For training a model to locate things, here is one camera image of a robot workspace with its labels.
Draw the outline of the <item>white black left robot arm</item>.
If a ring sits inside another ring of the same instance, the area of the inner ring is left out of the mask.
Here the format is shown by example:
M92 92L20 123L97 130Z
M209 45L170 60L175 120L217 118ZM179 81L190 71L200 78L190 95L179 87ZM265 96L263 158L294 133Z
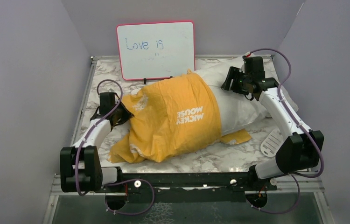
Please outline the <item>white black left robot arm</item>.
M63 147L60 151L63 192L84 195L101 189L103 172L98 150L112 129L126 123L132 116L117 93L103 92L99 95L99 106L90 118L88 129L72 146Z

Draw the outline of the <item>white pillow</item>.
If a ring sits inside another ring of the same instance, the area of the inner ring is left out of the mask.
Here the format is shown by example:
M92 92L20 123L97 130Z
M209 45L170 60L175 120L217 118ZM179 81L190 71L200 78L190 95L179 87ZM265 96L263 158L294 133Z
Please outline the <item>white pillow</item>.
M241 57L234 59L202 58L196 60L196 65L195 73L204 80L216 98L223 136L271 117L269 111L255 99L249 101L244 95L221 89L231 66L244 68L244 61Z

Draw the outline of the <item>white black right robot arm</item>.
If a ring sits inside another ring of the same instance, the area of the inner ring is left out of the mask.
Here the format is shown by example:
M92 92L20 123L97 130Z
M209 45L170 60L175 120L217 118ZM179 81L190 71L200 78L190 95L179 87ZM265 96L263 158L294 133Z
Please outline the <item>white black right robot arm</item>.
M281 85L273 77L266 77L263 58L243 56L244 67L229 68L221 88L226 91L251 95L260 102L275 121L284 142L275 157L250 167L247 186L258 190L265 179L323 164L321 131L312 130L304 124L291 105L286 101Z

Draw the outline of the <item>blue yellow Mickey pillowcase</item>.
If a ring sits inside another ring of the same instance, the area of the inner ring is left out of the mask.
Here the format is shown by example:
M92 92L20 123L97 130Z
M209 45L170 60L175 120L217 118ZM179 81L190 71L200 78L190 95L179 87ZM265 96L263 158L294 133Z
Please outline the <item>blue yellow Mickey pillowcase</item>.
M121 101L132 117L129 133L110 149L112 163L162 162L217 142L251 139L243 128L224 133L213 91L191 71L144 86Z

